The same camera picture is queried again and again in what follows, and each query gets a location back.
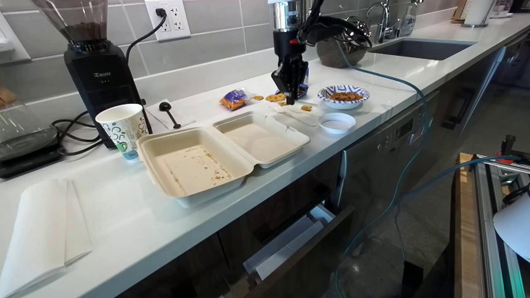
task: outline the coffee grinder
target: coffee grinder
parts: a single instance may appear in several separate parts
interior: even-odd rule
[[[34,4],[68,40],[65,63],[93,119],[111,106],[143,103],[123,52],[106,38],[108,0]],[[105,146],[115,148],[98,123],[97,128]]]

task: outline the bowl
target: bowl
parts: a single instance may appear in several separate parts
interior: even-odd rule
[[[318,93],[318,98],[332,110],[355,110],[368,101],[370,95],[352,85],[338,85],[327,86]]]
[[[347,134],[358,121],[347,113],[325,113],[318,124],[328,134]]]

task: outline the floor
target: floor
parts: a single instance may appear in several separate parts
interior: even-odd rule
[[[517,136],[514,149],[530,151],[529,116],[530,91],[492,85],[463,134],[459,151],[497,156],[507,134]],[[454,159],[438,166],[424,182],[453,166]],[[436,272],[433,268],[449,242],[449,214],[451,176],[390,212],[368,240],[342,260],[325,297],[406,297],[405,272],[413,272],[406,280],[413,287],[415,277]]]

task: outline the bottle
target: bottle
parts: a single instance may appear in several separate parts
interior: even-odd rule
[[[416,25],[416,14],[418,14],[418,2],[411,2],[408,7],[408,14],[403,17],[401,37],[410,37],[413,35],[415,25]]]

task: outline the open clamshell container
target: open clamshell container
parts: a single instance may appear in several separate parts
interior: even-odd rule
[[[279,164],[309,141],[270,116],[246,113],[214,128],[145,136],[138,148],[151,177],[168,196],[196,199],[237,189],[256,166]]]

